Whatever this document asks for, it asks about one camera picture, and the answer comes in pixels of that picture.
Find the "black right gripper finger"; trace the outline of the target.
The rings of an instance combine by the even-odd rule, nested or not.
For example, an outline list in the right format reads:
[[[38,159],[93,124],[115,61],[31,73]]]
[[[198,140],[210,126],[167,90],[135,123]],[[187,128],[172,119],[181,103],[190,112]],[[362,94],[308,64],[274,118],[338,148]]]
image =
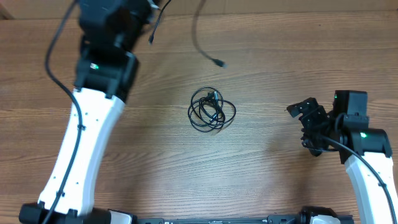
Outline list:
[[[286,110],[289,112],[291,117],[294,118],[294,117],[298,116],[299,114],[306,115],[309,112],[317,109],[318,106],[319,106],[319,104],[318,104],[317,100],[315,98],[310,97],[300,103],[289,105],[286,108]]]
[[[323,151],[315,147],[310,139],[303,136],[301,137],[301,140],[302,140],[302,146],[307,148],[312,156],[318,157],[322,154]]]

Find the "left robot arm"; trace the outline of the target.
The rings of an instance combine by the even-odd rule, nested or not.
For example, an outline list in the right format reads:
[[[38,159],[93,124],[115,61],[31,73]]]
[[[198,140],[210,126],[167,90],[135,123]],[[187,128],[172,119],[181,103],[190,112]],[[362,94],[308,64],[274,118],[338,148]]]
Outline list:
[[[95,208],[95,186],[108,139],[139,67],[132,49],[157,1],[78,1],[82,29],[70,119],[51,176],[21,223],[137,222],[127,212]]]

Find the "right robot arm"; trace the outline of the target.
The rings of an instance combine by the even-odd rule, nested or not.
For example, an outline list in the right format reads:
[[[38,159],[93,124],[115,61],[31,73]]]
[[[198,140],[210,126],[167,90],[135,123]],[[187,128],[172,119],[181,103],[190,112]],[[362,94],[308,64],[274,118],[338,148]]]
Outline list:
[[[356,197],[362,223],[397,223],[397,192],[392,147],[385,130],[369,127],[368,94],[335,91],[326,112],[315,98],[289,105],[303,128],[302,146],[314,157],[338,152]]]

